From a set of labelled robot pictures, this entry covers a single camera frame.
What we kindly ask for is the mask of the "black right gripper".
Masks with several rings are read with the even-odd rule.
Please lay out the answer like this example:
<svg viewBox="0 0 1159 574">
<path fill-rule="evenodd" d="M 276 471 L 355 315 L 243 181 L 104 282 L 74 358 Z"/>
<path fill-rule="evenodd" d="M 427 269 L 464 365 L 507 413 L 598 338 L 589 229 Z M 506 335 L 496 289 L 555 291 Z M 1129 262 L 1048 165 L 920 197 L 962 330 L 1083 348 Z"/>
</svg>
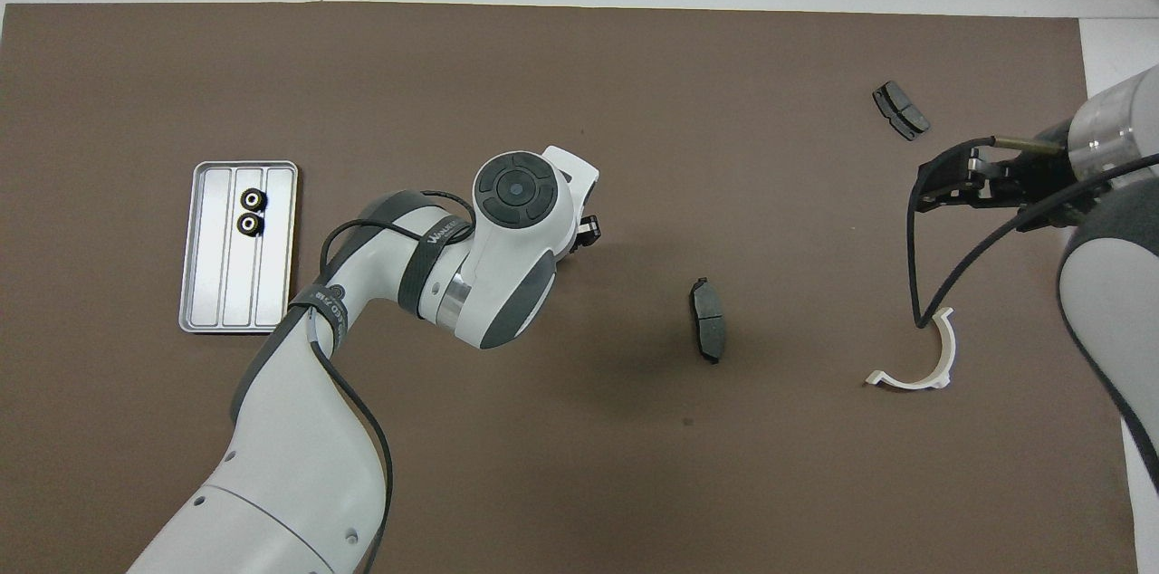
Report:
<svg viewBox="0 0 1159 574">
<path fill-rule="evenodd" d="M 927 215 L 936 208 L 1025 208 L 1047 199 L 1064 187 L 1076 186 L 1077 179 L 1067 158 L 1067 137 L 1059 135 L 1038 140 L 1058 146 L 1058 152 L 1047 154 L 1021 152 L 1015 158 L 999 162 L 1001 179 L 996 182 L 996 195 L 983 196 L 982 191 L 967 187 L 976 177 L 972 161 L 981 157 L 982 148 L 990 148 L 991 141 L 961 141 L 943 150 L 939 157 L 918 168 L 918 186 L 935 187 L 920 192 L 914 199 L 914 213 Z M 1047 215 L 1035 216 L 1018 227 L 1020 232 L 1032 232 L 1044 227 L 1065 228 L 1080 225 L 1088 215 L 1088 195 L 1051 208 Z"/>
</svg>

